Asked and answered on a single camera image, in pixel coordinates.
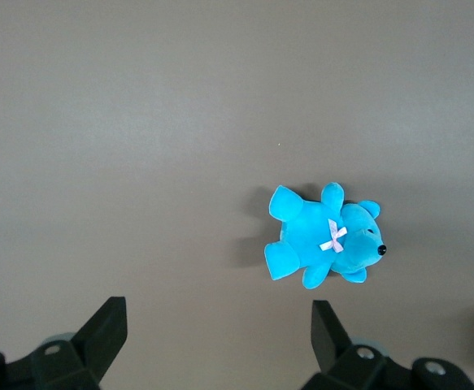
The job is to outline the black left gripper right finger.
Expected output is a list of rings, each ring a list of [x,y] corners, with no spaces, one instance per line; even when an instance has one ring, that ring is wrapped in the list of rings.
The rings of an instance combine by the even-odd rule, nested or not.
[[[367,344],[354,343],[328,301],[312,302],[311,345],[320,367],[304,385],[325,390],[474,390],[455,364],[420,357],[410,369]]]

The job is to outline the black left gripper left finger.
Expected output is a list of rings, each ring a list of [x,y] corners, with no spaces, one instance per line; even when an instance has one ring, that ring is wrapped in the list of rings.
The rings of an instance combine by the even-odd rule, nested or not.
[[[109,297],[70,340],[52,340],[7,362],[0,389],[99,389],[128,337],[125,297]]]

